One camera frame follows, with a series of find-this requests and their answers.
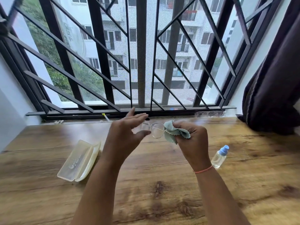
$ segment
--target dark curtain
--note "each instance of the dark curtain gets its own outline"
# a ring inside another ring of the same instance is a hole
[[[256,131],[293,134],[300,114],[300,0],[292,0],[272,46],[248,83],[238,118]]]

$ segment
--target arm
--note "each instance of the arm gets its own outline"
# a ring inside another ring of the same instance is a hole
[[[133,114],[134,108],[127,117],[112,123],[102,155],[91,173],[70,225],[112,224],[119,170],[141,140],[151,133],[143,130],[134,134],[131,131],[148,117],[146,114]]]
[[[193,170],[201,171],[209,168],[211,163],[208,156],[206,128],[190,122],[174,123],[174,127],[186,129],[191,134],[190,139],[176,136],[176,140]],[[196,174],[196,177],[209,225],[250,225],[223,179],[213,167]]]

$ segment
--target person's right hand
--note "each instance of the person's right hand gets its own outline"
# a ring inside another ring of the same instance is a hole
[[[186,129],[190,133],[190,139],[183,136],[175,136],[180,149],[186,160],[194,171],[201,171],[209,168],[212,164],[208,156],[208,136],[206,128],[192,122],[174,122],[175,128]]]

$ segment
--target translucent yellow case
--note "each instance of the translucent yellow case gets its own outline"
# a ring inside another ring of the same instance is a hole
[[[57,176],[67,181],[81,181],[91,171],[97,158],[101,142],[92,145],[79,140]]]

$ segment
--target hand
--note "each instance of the hand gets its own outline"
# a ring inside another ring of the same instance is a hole
[[[174,122],[175,128],[186,129],[190,133],[190,139],[183,136],[175,136],[179,147],[194,171],[209,168],[212,164],[208,156],[208,136],[206,128],[191,122]]]
[[[101,158],[120,168],[125,159],[140,144],[141,140],[151,131],[142,130],[134,134],[132,129],[138,127],[148,117],[148,114],[133,116],[133,107],[125,118],[114,121],[109,129]]]

